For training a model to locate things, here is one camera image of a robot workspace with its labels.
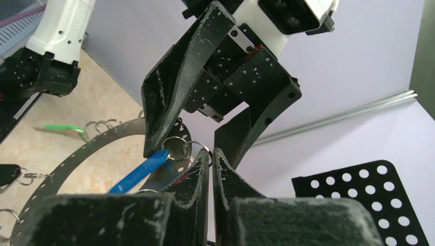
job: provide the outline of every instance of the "metal rod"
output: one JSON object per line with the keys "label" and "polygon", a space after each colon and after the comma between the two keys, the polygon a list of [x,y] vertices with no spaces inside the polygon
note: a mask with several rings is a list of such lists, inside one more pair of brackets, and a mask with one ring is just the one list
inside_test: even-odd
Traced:
{"label": "metal rod", "polygon": [[344,112],[333,114],[331,116],[321,118],[306,124],[299,125],[294,128],[290,128],[284,131],[273,133],[264,137],[260,137],[252,147],[266,144],[268,142],[276,141],[291,135],[295,135],[301,132],[305,132],[311,129],[323,127],[332,123],[340,122],[345,119],[362,116],[374,112],[378,112],[384,109],[392,108],[401,104],[409,103],[417,100],[417,93],[413,90],[409,90],[394,96],[390,96],[378,101],[371,102]]}

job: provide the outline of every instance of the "green key tag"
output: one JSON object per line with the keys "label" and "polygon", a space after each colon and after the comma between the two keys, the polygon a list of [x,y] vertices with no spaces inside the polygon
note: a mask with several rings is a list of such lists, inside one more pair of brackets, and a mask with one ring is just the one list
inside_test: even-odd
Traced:
{"label": "green key tag", "polygon": [[61,134],[64,136],[72,137],[74,139],[80,139],[88,142],[90,140],[86,129],[78,126],[71,125],[45,125],[43,127],[34,127],[35,130],[41,132],[49,132],[55,134]]}

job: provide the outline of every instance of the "beige floor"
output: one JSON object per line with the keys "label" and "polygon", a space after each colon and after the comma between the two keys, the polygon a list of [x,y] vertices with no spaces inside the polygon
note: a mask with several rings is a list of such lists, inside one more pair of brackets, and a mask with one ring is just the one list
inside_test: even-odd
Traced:
{"label": "beige floor", "polygon": [[[14,163],[30,172],[50,173],[84,142],[42,133],[34,126],[84,126],[89,121],[137,117],[137,104],[96,62],[82,51],[82,69],[75,90],[68,96],[43,95],[9,137],[0,145],[0,163]],[[144,158],[144,136],[130,136],[107,145],[85,160],[59,193],[105,193],[137,167]],[[0,209],[20,212],[42,180],[30,186],[14,183],[0,194]],[[0,213],[0,235],[9,237],[15,219]]]}

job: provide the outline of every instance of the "white backdrop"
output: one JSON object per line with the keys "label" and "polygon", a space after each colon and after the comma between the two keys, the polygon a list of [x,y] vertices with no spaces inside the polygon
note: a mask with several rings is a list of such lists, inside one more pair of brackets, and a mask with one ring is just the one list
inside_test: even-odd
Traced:
{"label": "white backdrop", "polygon": [[[293,36],[279,59],[303,97],[266,134],[407,90],[423,2],[341,1],[334,32]],[[180,0],[97,1],[84,49],[142,104],[146,74],[193,22],[183,10]],[[219,125],[200,113],[182,116],[193,139],[212,147]]]}
{"label": "white backdrop", "polygon": [[[434,146],[435,121],[414,102],[255,147],[237,172],[268,197],[294,197],[291,178],[387,160],[396,167],[429,244],[435,245]],[[214,239],[211,197],[208,236]]]}

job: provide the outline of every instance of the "blue key tag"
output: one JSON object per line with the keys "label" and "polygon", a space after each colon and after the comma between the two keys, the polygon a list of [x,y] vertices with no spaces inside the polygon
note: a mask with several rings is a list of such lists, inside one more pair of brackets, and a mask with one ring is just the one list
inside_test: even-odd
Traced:
{"label": "blue key tag", "polygon": [[168,150],[159,150],[119,181],[108,193],[127,193],[169,158]]}

